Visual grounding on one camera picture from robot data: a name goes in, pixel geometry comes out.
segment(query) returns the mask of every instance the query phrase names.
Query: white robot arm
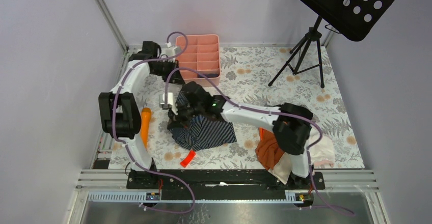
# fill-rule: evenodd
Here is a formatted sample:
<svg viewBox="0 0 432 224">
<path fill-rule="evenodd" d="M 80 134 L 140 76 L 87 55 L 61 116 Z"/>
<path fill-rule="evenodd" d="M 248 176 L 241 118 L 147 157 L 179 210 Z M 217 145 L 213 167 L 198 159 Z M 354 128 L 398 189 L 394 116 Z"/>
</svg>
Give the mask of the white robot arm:
<svg viewBox="0 0 432 224">
<path fill-rule="evenodd" d="M 168 49 L 167 55 L 176 52 L 177 47 Z M 152 158 L 144 147 L 139 134 L 141 129 L 141 116 L 133 94 L 136 94 L 142 84 L 142 81 L 149 74 L 162 76 L 166 81 L 168 74 L 178 67 L 175 61 L 150 62 L 136 66 L 141 60 L 149 59 L 157 55 L 153 52 L 151 55 L 138 53 L 135 57 L 131 57 L 128 63 L 128 69 L 132 68 L 132 72 L 128 74 L 126 82 L 121 85 L 124 77 L 109 93 L 101 93 L 99 95 L 99 108 L 103 131 L 112 132 L 112 112 L 114 95 L 119 87 L 121 88 L 118 107 L 116 107 L 116 134 L 117 137 L 125 141 L 128 145 L 128 150 L 131 151 L 134 159 L 131 162 L 138 162 L 143 167 L 149 169 L 152 163 Z M 184 84 L 179 72 L 178 75 L 170 79 L 170 83 Z M 306 154 L 306 140 L 309 137 L 310 125 L 302 120 L 297 120 L 287 116 L 277 115 L 277 113 L 288 113 L 312 119 L 313 114 L 306 108 L 301 106 L 285 103 L 278 107 L 263 107 L 249 104 L 238 103 L 239 106 L 234 106 L 220 95 L 211 96 L 200 85 L 195 82 L 190 82 L 183 86 L 182 91 L 190 102 L 189 107 L 175 106 L 175 99 L 172 93 L 168 93 L 168 101 L 165 103 L 165 95 L 159 97 L 160 105 L 164 109 L 169 109 L 168 115 L 171 123 L 178 123 L 179 126 L 184 126 L 193 116 L 204 115 L 214 120 L 227 121 L 233 123 L 246 123 L 261 127 L 265 130 L 272 131 L 282 150 L 290 154 L 292 162 L 292 173 L 301 178 L 309 176 L 309 165 Z M 132 168 L 137 171 L 142 171 L 140 168 L 132 164 Z"/>
</svg>

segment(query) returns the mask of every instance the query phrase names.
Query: lavender wall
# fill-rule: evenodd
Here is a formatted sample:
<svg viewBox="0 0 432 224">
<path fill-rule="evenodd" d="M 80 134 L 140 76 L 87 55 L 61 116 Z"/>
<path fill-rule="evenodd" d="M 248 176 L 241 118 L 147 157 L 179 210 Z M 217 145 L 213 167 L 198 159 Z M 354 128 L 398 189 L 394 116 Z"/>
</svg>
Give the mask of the lavender wall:
<svg viewBox="0 0 432 224">
<path fill-rule="evenodd" d="M 327 49 L 391 223 L 432 218 L 431 1 L 396 0 L 365 40 L 337 35 Z"/>
<path fill-rule="evenodd" d="M 62 222 L 122 51 L 94 0 L 0 0 L 0 223 Z"/>
<path fill-rule="evenodd" d="M 228 44 L 296 44 L 317 15 L 299 0 L 105 0 L 129 44 L 171 31 L 218 34 Z M 321 24 L 325 37 L 327 30 Z"/>
</svg>

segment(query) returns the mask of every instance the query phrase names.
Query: music stand tripod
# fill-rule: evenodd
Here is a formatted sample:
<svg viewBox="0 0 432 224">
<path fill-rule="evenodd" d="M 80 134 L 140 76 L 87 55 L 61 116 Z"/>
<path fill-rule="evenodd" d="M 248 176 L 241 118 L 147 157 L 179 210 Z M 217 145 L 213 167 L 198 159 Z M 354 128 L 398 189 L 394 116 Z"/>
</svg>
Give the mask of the music stand tripod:
<svg viewBox="0 0 432 224">
<path fill-rule="evenodd" d="M 319 43 L 319 39 L 321 38 L 322 34 L 318 31 L 319 24 L 321 23 L 322 17 L 318 16 L 316 19 L 315 25 L 313 27 L 309 27 L 309 32 L 306 33 L 306 35 L 300 40 L 299 43 L 289 52 L 291 57 L 286 61 L 285 65 L 282 67 L 282 69 L 279 70 L 278 74 L 276 74 L 275 78 L 273 78 L 270 83 L 268 83 L 268 86 L 271 87 L 275 80 L 279 77 L 279 75 L 282 73 L 282 71 L 288 66 L 293 75 L 300 74 L 302 72 L 308 71 L 310 69 L 313 69 L 315 67 L 319 67 L 319 74 L 321 76 L 321 88 L 324 88 L 324 77 L 322 76 L 322 59 L 321 59 L 321 44 Z M 314 65 L 312 67 L 309 67 L 307 69 L 299 71 L 300 65 L 302 65 L 303 59 L 306 56 L 306 52 L 308 51 L 308 48 L 311 44 L 311 42 L 316 42 L 316 47 L 318 49 L 318 64 Z M 302 54 L 300 55 L 299 61 L 297 62 L 295 68 L 292 68 L 292 66 L 289 64 L 292 59 L 295 57 L 295 55 L 300 51 L 300 49 L 305 46 L 305 48 L 302 51 Z"/>
</svg>

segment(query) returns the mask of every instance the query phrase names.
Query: metal floor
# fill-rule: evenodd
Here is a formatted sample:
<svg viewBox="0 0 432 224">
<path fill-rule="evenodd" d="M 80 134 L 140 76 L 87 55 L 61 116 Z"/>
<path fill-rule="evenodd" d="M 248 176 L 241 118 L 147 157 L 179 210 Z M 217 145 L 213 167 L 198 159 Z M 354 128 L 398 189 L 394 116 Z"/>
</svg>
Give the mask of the metal floor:
<svg viewBox="0 0 432 224">
<path fill-rule="evenodd" d="M 82 223 L 136 224 L 136 223 L 373 223 L 366 197 L 361 193 L 323 193 L 332 204 L 355 211 L 356 217 L 343 216 L 322 209 L 294 209 L 292 204 L 196 204 L 193 212 L 179 215 L 143 211 L 136 203 L 88 202 Z M 189 204 L 160 203 L 161 209 L 185 210 Z"/>
</svg>

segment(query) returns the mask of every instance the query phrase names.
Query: leaf pattern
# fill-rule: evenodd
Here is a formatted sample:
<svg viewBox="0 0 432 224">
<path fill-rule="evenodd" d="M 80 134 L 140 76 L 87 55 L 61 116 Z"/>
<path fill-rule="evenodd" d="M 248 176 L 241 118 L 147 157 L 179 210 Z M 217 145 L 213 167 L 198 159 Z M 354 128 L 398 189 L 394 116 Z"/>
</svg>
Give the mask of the leaf pattern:
<svg viewBox="0 0 432 224">
<path fill-rule="evenodd" d="M 339 88 L 325 48 L 321 48 L 323 73 L 326 83 L 321 89 L 318 68 L 293 76 L 286 68 L 272 87 L 267 84 L 290 57 L 280 52 L 280 47 L 225 47 L 221 48 L 221 79 L 219 88 L 231 99 L 239 102 L 274 106 L 285 102 L 304 105 L 313 113 L 313 119 L 329 136 L 335 146 L 338 168 L 363 168 L 364 164 L 354 139 L 354 133 L 343 104 Z M 317 49 L 309 48 L 301 69 L 316 65 Z M 135 95 L 139 109 L 152 110 L 149 126 L 148 152 L 159 169 L 183 169 L 180 162 L 187 156 L 185 150 L 174 142 L 167 127 L 167 111 L 159 108 L 158 96 L 164 92 L 165 84 L 160 77 L 149 75 L 143 87 Z M 217 94 L 214 88 L 205 88 Z M 170 85 L 169 91 L 177 96 L 178 85 Z M 200 150 L 188 165 L 188 169 L 262 169 L 255 154 L 259 142 L 258 129 L 252 125 L 234 123 L 237 143 L 213 149 Z M 253 142 L 246 148 L 245 142 Z M 112 151 L 110 169 L 124 169 L 128 163 L 122 147 Z"/>
</svg>

